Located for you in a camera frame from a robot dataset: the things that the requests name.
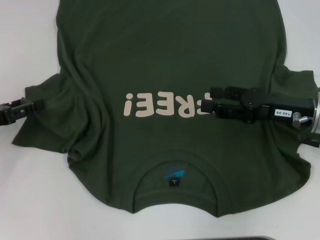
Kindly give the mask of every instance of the robotic arm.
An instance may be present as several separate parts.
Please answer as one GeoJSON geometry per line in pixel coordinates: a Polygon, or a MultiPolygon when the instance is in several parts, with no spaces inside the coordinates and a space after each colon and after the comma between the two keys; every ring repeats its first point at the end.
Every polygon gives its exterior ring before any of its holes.
{"type": "MultiPolygon", "coordinates": [[[[213,87],[210,91],[213,100],[202,100],[201,111],[215,113],[216,118],[236,119],[247,124],[255,121],[273,120],[291,123],[295,128],[301,125],[312,126],[311,133],[320,134],[320,92],[315,99],[267,94],[259,88],[239,88],[229,86],[225,90],[213,87]],[[226,104],[219,99],[237,101],[226,104]]],[[[305,144],[319,148],[317,141],[305,144]]]]}

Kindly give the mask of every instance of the green t-shirt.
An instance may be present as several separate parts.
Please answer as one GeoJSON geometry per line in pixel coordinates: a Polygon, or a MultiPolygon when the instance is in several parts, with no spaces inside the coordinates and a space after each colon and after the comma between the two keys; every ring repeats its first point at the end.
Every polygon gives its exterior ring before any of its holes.
{"type": "Polygon", "coordinates": [[[13,143],[68,153],[103,203],[136,213],[179,203],[220,217],[301,188],[297,131],[200,110],[210,87],[313,98],[312,71],[284,66],[276,0],[61,0],[59,74],[26,88],[46,109],[13,143]]]}

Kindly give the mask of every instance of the black clamp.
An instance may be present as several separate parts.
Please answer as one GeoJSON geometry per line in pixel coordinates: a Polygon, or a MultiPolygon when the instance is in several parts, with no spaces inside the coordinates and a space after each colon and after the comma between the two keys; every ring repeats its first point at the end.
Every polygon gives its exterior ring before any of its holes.
{"type": "Polygon", "coordinates": [[[16,100],[11,104],[0,104],[0,126],[13,124],[16,120],[35,114],[44,108],[45,104],[43,100],[26,103],[16,100]]]}

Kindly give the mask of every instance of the letter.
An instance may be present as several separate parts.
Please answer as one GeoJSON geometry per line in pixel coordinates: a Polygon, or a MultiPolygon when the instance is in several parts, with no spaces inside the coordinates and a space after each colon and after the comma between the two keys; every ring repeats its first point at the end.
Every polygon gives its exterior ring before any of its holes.
{"type": "Polygon", "coordinates": [[[153,115],[155,113],[155,110],[154,110],[154,103],[152,100],[152,94],[138,93],[136,96],[138,97],[138,99],[145,99],[145,101],[138,101],[136,103],[136,106],[138,108],[146,107],[146,110],[136,111],[135,115],[139,118],[144,118],[144,117],[153,115]]]}
{"type": "Polygon", "coordinates": [[[125,115],[127,117],[127,116],[130,115],[131,107],[132,107],[132,102],[129,101],[129,100],[131,100],[134,96],[133,96],[132,93],[128,93],[125,97],[126,97],[126,99],[128,99],[128,101],[126,101],[125,104],[124,104],[123,115],[125,115]]]}
{"type": "Polygon", "coordinates": [[[167,91],[158,92],[159,97],[166,98],[166,100],[159,100],[157,104],[159,106],[165,106],[166,109],[156,109],[155,112],[159,115],[171,116],[175,114],[174,93],[167,91]]]}
{"type": "MultiPolygon", "coordinates": [[[[206,100],[212,100],[212,98],[210,97],[210,93],[209,93],[209,92],[206,92],[206,93],[204,94],[204,99],[206,99],[206,100]]],[[[201,107],[201,100],[198,100],[198,101],[196,102],[196,104],[201,107]]],[[[210,114],[210,113],[208,113],[208,112],[203,112],[203,111],[201,111],[201,108],[199,108],[196,112],[197,112],[197,114],[199,114],[199,115],[210,114]]]]}
{"type": "Polygon", "coordinates": [[[186,97],[187,101],[185,101],[181,96],[176,96],[175,100],[177,100],[181,106],[179,107],[179,114],[183,118],[191,118],[195,116],[195,102],[194,97],[192,95],[188,95],[186,97]]]}

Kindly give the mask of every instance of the white table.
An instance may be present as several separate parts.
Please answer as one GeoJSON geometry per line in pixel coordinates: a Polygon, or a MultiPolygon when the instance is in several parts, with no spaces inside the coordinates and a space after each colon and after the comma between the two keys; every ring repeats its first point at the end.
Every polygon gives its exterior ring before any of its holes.
{"type": "MultiPolygon", "coordinates": [[[[59,71],[55,16],[59,0],[0,0],[0,103],[24,96],[59,71]]],[[[286,65],[314,70],[320,86],[320,2],[279,0],[287,35],[286,65]]],[[[11,144],[23,119],[0,127],[1,240],[175,240],[269,236],[320,239],[320,149],[301,145],[311,162],[298,192],[258,209],[215,218],[167,204],[130,214],[91,196],[66,155],[11,144]]]]}

